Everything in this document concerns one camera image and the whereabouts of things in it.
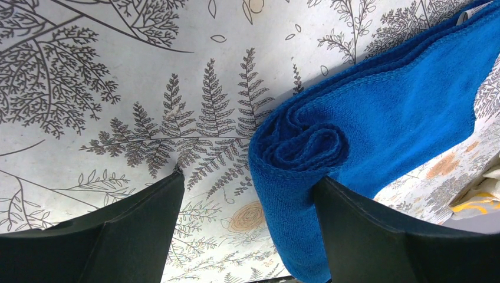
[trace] branch illustration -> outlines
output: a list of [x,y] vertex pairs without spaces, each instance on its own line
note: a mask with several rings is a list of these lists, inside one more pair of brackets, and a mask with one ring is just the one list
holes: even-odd
[[222,86],[219,85],[219,80],[213,69],[214,59],[210,59],[203,75],[203,100],[202,115],[200,115],[200,123],[196,123],[198,133],[203,136],[219,137],[236,129],[231,124],[236,123],[234,120],[227,119],[234,109],[227,110],[229,100],[225,100],[227,93],[222,94]]
[[238,118],[239,129],[236,132],[243,137],[250,139],[257,128],[262,123],[263,119],[267,115],[271,114],[272,110],[258,111],[262,106],[270,103],[274,100],[272,97],[266,97],[259,99],[269,89],[266,87],[259,88],[264,80],[255,80],[255,77],[259,74],[258,72],[253,72],[255,49],[252,47],[250,50],[246,50],[246,57],[243,57],[243,63],[241,63],[241,68],[245,70],[244,73],[240,73],[239,76],[243,79],[238,85],[243,87],[245,90],[238,92],[239,95],[245,97],[244,100],[239,100],[238,103],[245,108],[239,108],[238,111],[246,117]]
[[298,72],[298,69],[297,69],[297,65],[294,64],[294,96],[296,96],[297,94],[301,93],[303,90],[304,90],[304,87],[302,86],[302,81],[301,81],[301,77],[300,77],[300,73]]
[[54,23],[38,15],[35,6],[23,1],[0,1],[0,46],[6,47],[5,40],[15,43],[16,40],[37,35]]
[[467,4],[460,0],[417,0],[410,6],[384,13],[382,27],[371,36],[374,40],[366,46],[368,57],[389,50],[416,34],[451,17]]
[[0,124],[39,124],[59,139],[65,127],[85,130],[85,112],[99,119],[102,107],[93,93],[111,104],[120,101],[117,84],[103,80],[106,66],[93,61],[97,54],[89,44],[96,41],[88,28],[63,27],[49,41],[34,38],[1,54]]
[[233,252],[231,254],[227,254],[218,261],[215,261],[213,257],[204,259],[198,262],[195,267],[186,269],[183,274],[173,277],[168,281],[180,281],[181,279],[200,279],[198,275],[193,273],[206,270],[216,270],[222,272],[230,264],[234,266],[241,266],[245,261],[263,261],[271,255],[270,252],[262,251],[250,252],[242,256],[238,256],[238,253],[239,252]]
[[344,20],[348,27],[352,28],[350,32],[352,38],[345,40],[346,35],[343,32],[335,34],[332,29],[330,34],[318,39],[318,47],[327,44],[327,50],[338,48],[340,53],[344,53],[342,59],[344,63],[356,64],[357,62],[357,43],[358,39],[369,33],[368,27],[371,20],[364,21],[369,13],[375,11],[375,0],[360,0],[358,15],[355,16],[351,0],[332,0],[331,8],[334,8],[340,14],[340,20]]
[[250,167],[248,166],[248,142],[244,143],[242,140],[236,139],[236,145],[241,150],[241,154],[238,154],[238,158],[232,167],[229,167],[227,171],[215,182],[212,188],[208,191],[206,199],[209,199],[215,192],[219,189],[224,191],[224,197],[226,202],[234,203],[233,199],[228,199],[226,197],[225,185],[229,184],[229,181],[233,181],[239,177],[244,177],[243,181],[240,181],[239,187],[234,188],[234,195],[239,196],[249,187],[252,187],[252,179],[250,176]]
[[201,255],[204,250],[216,248],[217,243],[213,237],[191,240],[186,238],[200,232],[204,221],[209,223],[216,221],[216,214],[219,212],[221,212],[221,208],[218,205],[213,205],[212,202],[205,204],[203,202],[196,204],[189,202],[181,209],[174,229],[167,264],[184,266],[185,263]]

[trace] botanical print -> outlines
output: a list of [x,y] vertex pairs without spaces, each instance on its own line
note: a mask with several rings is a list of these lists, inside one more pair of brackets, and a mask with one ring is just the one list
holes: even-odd
[[380,18],[382,27],[371,35],[368,57],[389,50],[457,13],[472,0],[415,0],[405,8],[391,9]]
[[[187,179],[187,190],[191,190],[209,173],[226,166],[226,171],[220,174],[208,191],[207,198],[223,189],[226,202],[234,202],[226,197],[224,186],[241,177],[241,186],[234,188],[235,196],[252,186],[247,164],[249,139],[272,111],[262,108],[274,100],[272,97],[262,98],[269,89],[260,87],[264,80],[257,79],[259,73],[254,71],[254,55],[254,48],[247,50],[241,64],[244,72],[239,74],[242,81],[238,85],[243,90],[238,92],[242,96],[238,100],[241,105],[238,111],[242,117],[238,118],[238,122],[229,117],[235,109],[228,108],[228,94],[223,93],[215,73],[215,60],[210,59],[203,75],[203,102],[198,118],[193,117],[193,110],[185,110],[186,103],[179,94],[179,77],[172,74],[163,95],[165,115],[160,119],[161,124],[155,123],[155,119],[137,102],[133,106],[134,129],[114,118],[110,123],[112,134],[101,131],[98,140],[91,140],[90,146],[83,145],[81,150],[97,155],[109,153],[110,157],[124,153],[130,167],[145,162],[153,178],[157,178],[158,170],[172,162],[172,156],[176,154],[181,168],[187,169],[195,164]],[[231,136],[233,132],[239,137]]]
[[460,160],[455,160],[455,154],[451,153],[437,162],[428,172],[427,178],[432,179],[437,175],[448,175],[458,167]]
[[304,87],[302,86],[302,81],[300,77],[300,73],[298,71],[297,65],[294,64],[294,93],[293,96],[296,96],[297,94],[301,93],[304,90]]
[[346,22],[347,26],[352,28],[351,36],[346,40],[346,35],[343,32],[336,33],[333,28],[330,34],[318,39],[318,46],[327,44],[327,49],[332,50],[338,48],[344,56],[344,63],[356,64],[357,60],[357,43],[358,39],[369,33],[368,28],[371,26],[372,20],[367,20],[368,14],[375,11],[375,0],[360,0],[358,14],[355,14],[351,0],[332,0],[330,8],[333,8],[340,14],[340,19]]
[[500,57],[496,59],[493,70],[478,90],[474,104],[477,119],[491,119],[500,110]]
[[30,0],[0,1],[0,50],[55,26],[36,13],[39,4]]
[[0,124],[36,124],[60,139],[65,128],[82,134],[87,119],[99,120],[96,101],[116,104],[120,96],[107,67],[94,62],[97,41],[91,29],[66,25],[2,52]]
[[[162,282],[287,276],[249,172],[253,133],[278,101],[468,2],[0,0],[0,233],[49,228],[178,167],[186,194]],[[449,216],[500,150],[499,62],[478,92],[475,135],[377,201]]]
[[217,272],[223,272],[232,266],[241,266],[247,261],[264,261],[269,256],[270,252],[254,251],[247,254],[241,255],[239,252],[232,252],[226,254],[223,257],[214,258],[213,256],[198,262],[194,267],[186,268],[184,273],[164,282],[176,282],[181,280],[200,280],[201,278],[197,274],[200,271],[214,270]]
[[179,34],[179,26],[176,24],[179,20],[177,11],[183,9],[188,2],[188,0],[51,1],[87,17],[90,16],[75,9],[74,5],[67,5],[65,2],[88,5],[111,5],[138,40],[167,50],[172,50],[170,47]]
[[221,219],[221,224],[230,232],[221,238],[230,240],[231,245],[247,246],[270,238],[260,202],[245,205],[232,218]]
[[203,224],[217,220],[221,207],[212,202],[187,203],[179,212],[179,218],[170,244],[167,265],[184,267],[208,249],[215,249],[218,243],[214,237],[199,236]]

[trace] microfiber towel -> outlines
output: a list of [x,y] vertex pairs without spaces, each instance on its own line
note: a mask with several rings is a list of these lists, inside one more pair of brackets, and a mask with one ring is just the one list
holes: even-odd
[[293,276],[331,278],[311,196],[322,177],[373,198],[472,134],[475,94],[500,52],[499,7],[458,26],[455,16],[355,65],[285,101],[259,127],[249,166]]

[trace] folded towel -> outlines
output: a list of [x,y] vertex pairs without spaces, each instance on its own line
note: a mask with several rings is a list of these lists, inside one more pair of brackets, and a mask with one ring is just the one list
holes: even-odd
[[455,16],[303,91],[259,127],[250,170],[293,276],[331,277],[311,197],[323,176],[372,198],[473,132],[476,91],[500,52],[499,6],[458,26]]

